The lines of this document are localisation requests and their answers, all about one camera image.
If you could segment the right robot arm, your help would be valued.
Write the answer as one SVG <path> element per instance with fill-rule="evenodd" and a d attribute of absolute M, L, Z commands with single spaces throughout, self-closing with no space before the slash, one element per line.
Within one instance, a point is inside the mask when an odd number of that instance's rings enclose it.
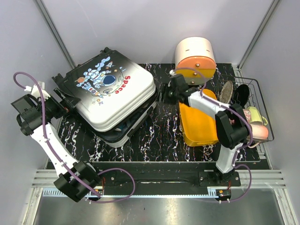
<path fill-rule="evenodd" d="M 203 90 L 204 88 L 189 87 L 183 75 L 175 74 L 169 77 L 168 83 L 161 85 L 158 99 L 169 105 L 183 103 L 215 120 L 221 148 L 211 178 L 215 184 L 223 186 L 238 168 L 235 160 L 240 149 L 252 143 L 253 131 L 239 104 L 219 102 L 204 94 Z"/>

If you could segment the white black space suitcase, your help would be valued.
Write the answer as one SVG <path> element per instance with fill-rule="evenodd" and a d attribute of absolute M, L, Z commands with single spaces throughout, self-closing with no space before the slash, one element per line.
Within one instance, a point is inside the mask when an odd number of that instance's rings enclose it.
<path fill-rule="evenodd" d="M 108 47 L 52 79 L 55 92 L 70 103 L 81 123 L 114 148 L 123 146 L 156 106 L 153 75 Z"/>

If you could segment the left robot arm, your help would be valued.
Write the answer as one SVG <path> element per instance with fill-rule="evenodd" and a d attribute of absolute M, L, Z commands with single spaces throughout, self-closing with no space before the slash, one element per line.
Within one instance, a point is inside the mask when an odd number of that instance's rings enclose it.
<path fill-rule="evenodd" d="M 76 160 L 62 144 L 52 118 L 60 118 L 67 108 L 53 97 L 44 100 L 26 94 L 11 104 L 17 111 L 21 132 L 34 139 L 45 151 L 54 165 L 57 180 L 55 187 L 75 202 L 88 194 L 98 200 L 101 194 L 95 187 L 101 182 L 101 174 L 90 164 Z"/>

